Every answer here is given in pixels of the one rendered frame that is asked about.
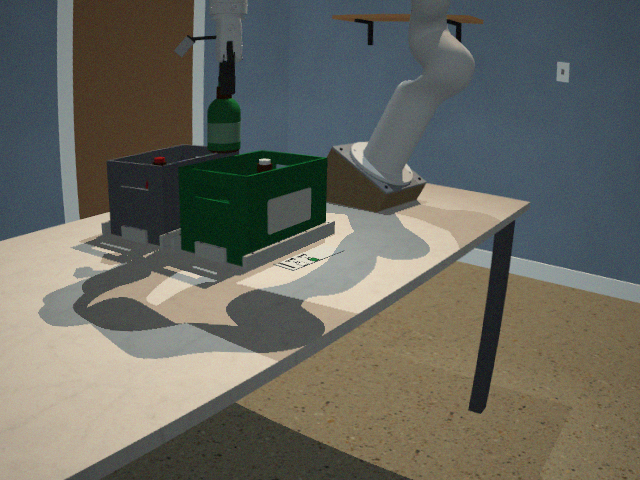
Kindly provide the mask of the green glass bottle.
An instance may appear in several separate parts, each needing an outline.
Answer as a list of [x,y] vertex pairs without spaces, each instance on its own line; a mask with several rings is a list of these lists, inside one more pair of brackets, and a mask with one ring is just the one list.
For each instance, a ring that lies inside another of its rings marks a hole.
[[233,153],[241,145],[241,110],[232,94],[220,94],[220,82],[217,87],[217,99],[208,108],[207,145],[212,153]]

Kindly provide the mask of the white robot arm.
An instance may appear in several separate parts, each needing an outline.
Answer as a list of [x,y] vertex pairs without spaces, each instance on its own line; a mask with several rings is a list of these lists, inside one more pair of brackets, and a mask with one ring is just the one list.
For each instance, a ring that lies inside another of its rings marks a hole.
[[[350,149],[360,168],[386,183],[411,182],[407,162],[437,107],[463,91],[474,75],[471,53],[449,32],[449,6],[450,0],[411,0],[408,43],[424,71],[398,85],[369,142]],[[247,15],[247,0],[209,0],[209,15]]]

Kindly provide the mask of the beige paper pick list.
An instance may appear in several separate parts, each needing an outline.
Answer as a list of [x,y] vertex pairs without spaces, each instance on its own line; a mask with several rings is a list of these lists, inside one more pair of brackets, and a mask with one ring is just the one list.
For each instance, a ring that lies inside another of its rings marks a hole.
[[328,258],[345,250],[336,247],[323,245],[321,247],[309,250],[307,252],[298,254],[296,256],[287,258],[285,260],[273,263],[274,265],[290,269],[297,270],[304,266],[310,265],[322,259]]

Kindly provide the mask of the grey bottle crate with dividers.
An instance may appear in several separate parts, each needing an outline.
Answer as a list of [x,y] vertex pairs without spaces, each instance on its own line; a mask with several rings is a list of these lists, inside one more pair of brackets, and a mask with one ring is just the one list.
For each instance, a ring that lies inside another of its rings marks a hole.
[[[123,225],[139,228],[147,230],[148,243],[160,246],[159,236],[180,229],[178,167],[229,156],[183,144],[108,160],[111,234],[122,237]],[[153,165],[157,157],[167,165]]]

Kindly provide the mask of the red bottle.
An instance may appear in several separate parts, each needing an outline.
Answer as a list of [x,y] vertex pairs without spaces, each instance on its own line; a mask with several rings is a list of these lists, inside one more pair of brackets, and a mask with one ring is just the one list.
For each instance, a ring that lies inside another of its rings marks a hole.
[[[165,157],[154,158],[153,165],[160,165],[160,166],[167,165],[165,161]],[[146,189],[148,189],[148,180],[146,181]]]

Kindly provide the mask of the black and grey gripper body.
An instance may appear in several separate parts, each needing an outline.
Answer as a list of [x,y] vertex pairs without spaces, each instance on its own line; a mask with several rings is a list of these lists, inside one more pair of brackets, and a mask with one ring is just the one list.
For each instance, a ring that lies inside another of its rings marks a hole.
[[[211,17],[211,20],[216,21],[216,61],[218,63],[227,61],[227,52],[226,52],[227,42],[233,41],[233,52],[235,52],[235,62],[240,62],[242,60],[241,20],[245,20],[245,17],[244,16],[216,16],[216,17]],[[232,30],[229,27],[232,27]],[[223,53],[226,53],[226,58],[225,58],[225,54],[223,57]]]

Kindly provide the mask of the green crate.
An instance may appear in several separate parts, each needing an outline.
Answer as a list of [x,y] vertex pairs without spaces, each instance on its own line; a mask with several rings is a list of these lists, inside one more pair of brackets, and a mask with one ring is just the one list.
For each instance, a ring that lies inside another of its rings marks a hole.
[[[272,170],[257,173],[259,159]],[[326,222],[327,177],[310,155],[259,150],[178,167],[178,178],[188,252],[196,241],[224,247],[242,266],[242,256]]]

